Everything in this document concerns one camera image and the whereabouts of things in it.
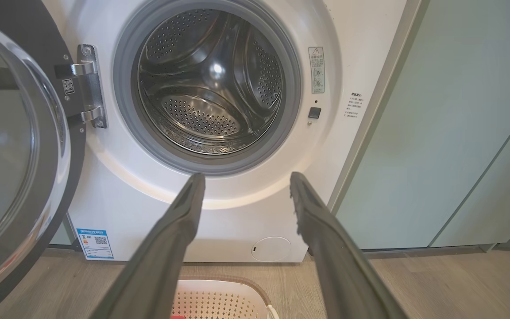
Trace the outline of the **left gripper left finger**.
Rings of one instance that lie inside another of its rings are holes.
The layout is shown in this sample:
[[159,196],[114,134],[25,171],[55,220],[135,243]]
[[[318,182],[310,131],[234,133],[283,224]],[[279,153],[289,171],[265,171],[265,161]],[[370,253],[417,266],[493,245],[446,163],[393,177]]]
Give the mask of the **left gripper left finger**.
[[91,314],[93,319],[168,319],[188,245],[200,224],[206,180],[190,176]]

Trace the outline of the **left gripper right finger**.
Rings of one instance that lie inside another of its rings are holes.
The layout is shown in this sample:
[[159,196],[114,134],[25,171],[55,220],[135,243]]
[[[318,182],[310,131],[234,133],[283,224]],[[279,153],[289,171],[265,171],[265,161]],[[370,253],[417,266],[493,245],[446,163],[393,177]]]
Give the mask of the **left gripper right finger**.
[[301,172],[290,176],[297,232],[313,253],[330,319],[405,319],[407,314]]

